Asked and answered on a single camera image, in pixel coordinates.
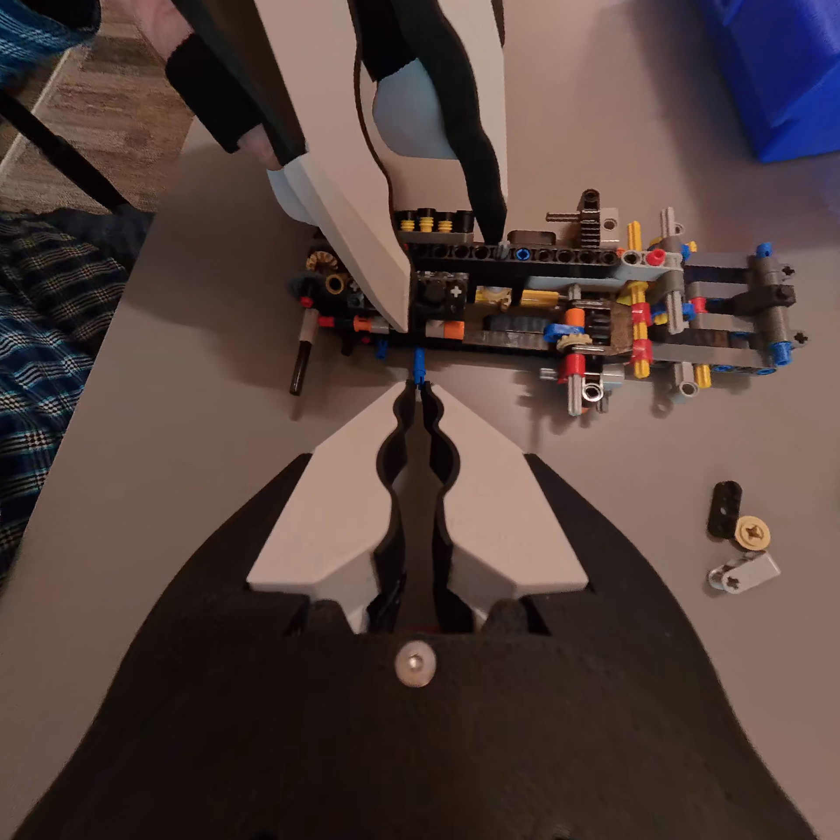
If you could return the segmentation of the multicoloured lego vehicle chassis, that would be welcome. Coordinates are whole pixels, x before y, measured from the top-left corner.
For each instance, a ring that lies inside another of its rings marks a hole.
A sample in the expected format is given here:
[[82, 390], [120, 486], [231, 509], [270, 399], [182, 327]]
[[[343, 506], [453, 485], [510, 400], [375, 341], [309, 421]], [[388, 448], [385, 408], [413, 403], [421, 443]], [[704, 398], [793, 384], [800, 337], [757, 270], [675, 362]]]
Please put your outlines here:
[[670, 397], [687, 402], [715, 373], [771, 375], [809, 341], [792, 326], [793, 267], [771, 244], [744, 257], [704, 255], [685, 240], [671, 206], [661, 235], [644, 244], [638, 222], [621, 239], [617, 211], [595, 189], [572, 213], [548, 213], [555, 229], [512, 230], [479, 241], [473, 213], [432, 207], [394, 213], [416, 273], [408, 330], [389, 325], [317, 232], [290, 282], [302, 308], [290, 394], [303, 389], [319, 331], [350, 355], [370, 345], [516, 354], [543, 361], [539, 378], [566, 394], [571, 417], [606, 413], [627, 380], [668, 372]]

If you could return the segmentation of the person's left hand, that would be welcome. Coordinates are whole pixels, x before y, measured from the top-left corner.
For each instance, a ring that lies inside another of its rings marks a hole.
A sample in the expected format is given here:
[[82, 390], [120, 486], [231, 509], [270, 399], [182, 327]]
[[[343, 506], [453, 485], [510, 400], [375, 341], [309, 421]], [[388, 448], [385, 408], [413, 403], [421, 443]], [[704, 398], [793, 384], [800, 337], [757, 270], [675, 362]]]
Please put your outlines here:
[[268, 171], [279, 171], [261, 111], [173, 2], [123, 1], [121, 6], [163, 59], [171, 86], [215, 141], [230, 154], [244, 150]]

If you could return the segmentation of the person's left forearm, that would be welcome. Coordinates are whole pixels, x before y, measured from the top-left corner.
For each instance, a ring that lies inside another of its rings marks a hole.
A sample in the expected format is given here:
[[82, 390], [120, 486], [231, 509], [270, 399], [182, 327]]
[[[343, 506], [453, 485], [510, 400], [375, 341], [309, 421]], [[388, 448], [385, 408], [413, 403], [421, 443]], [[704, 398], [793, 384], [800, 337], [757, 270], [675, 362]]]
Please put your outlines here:
[[87, 43], [100, 24], [99, 1], [2, 1], [2, 80]]

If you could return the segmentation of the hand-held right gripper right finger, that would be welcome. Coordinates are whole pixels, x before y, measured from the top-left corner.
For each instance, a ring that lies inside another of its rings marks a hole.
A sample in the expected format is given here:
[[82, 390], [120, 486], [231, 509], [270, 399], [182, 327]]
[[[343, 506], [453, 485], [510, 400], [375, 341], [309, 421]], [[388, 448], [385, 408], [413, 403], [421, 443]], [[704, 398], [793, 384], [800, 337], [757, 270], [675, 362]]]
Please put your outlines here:
[[433, 594], [445, 632], [471, 632], [500, 601], [582, 591], [589, 578], [521, 450], [440, 385], [421, 388], [442, 482]]

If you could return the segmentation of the person's plaid pants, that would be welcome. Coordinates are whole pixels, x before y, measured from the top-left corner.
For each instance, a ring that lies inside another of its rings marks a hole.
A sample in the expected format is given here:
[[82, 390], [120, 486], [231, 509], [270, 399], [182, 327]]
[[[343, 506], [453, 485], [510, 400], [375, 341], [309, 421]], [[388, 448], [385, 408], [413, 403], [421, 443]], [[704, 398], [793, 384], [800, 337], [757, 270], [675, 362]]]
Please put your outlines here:
[[1, 214], [1, 575], [14, 563], [154, 219]]

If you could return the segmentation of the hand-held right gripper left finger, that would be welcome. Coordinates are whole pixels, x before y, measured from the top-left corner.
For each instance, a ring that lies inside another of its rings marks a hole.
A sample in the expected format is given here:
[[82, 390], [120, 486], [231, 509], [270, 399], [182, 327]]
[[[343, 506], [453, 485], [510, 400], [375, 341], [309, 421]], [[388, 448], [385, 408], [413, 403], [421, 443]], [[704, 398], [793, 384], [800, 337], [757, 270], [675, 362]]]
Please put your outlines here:
[[316, 447], [248, 574], [258, 592], [338, 603], [359, 634], [393, 626], [406, 541], [393, 489], [416, 387], [399, 382]]

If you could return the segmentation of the short light grey lego liftarm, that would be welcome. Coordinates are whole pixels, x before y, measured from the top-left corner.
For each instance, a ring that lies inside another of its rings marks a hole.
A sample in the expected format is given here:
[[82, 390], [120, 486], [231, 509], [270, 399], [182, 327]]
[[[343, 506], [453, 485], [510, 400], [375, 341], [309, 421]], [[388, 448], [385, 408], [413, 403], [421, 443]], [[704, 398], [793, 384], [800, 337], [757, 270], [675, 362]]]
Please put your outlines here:
[[781, 569], [768, 551], [754, 551], [710, 570], [707, 582], [712, 589], [739, 595], [780, 575]]

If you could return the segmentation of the black chair leg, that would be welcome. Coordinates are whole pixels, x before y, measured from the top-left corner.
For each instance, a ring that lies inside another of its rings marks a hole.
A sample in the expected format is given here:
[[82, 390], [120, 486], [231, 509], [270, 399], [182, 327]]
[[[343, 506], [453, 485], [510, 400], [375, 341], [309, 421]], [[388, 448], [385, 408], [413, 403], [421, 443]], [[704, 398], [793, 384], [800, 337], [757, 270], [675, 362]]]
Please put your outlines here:
[[129, 200], [95, 166], [5, 90], [1, 90], [1, 116], [92, 200], [112, 213], [121, 207], [131, 206]]

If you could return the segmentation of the short black lego liftarm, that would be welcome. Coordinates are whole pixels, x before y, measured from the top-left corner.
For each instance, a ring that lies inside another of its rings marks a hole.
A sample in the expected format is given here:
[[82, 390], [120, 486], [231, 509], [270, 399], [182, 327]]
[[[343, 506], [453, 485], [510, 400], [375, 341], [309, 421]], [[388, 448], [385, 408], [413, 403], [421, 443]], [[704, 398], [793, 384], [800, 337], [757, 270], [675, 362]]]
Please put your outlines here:
[[715, 539], [733, 540], [740, 519], [742, 488], [734, 480], [718, 482], [712, 489], [707, 532]]

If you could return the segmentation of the blue plastic bin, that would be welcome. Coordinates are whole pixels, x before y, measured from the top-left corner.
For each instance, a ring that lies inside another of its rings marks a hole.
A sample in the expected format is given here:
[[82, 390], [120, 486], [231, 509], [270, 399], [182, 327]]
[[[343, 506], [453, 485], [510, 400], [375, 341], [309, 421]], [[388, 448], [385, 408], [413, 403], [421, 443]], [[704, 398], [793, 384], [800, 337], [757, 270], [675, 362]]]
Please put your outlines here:
[[699, 1], [754, 156], [839, 150], [839, 2]]

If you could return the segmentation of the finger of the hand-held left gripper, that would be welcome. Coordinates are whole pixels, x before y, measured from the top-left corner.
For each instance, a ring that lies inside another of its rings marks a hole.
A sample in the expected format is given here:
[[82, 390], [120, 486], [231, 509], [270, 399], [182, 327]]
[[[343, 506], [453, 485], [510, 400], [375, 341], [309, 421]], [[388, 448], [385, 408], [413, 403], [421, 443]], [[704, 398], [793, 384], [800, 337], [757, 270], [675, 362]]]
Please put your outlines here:
[[504, 45], [502, 2], [372, 2], [372, 114], [381, 139], [401, 156], [457, 160], [492, 245], [508, 215]]
[[405, 333], [412, 269], [364, 125], [350, 4], [255, 5], [306, 141], [306, 152], [281, 173], [378, 312]]

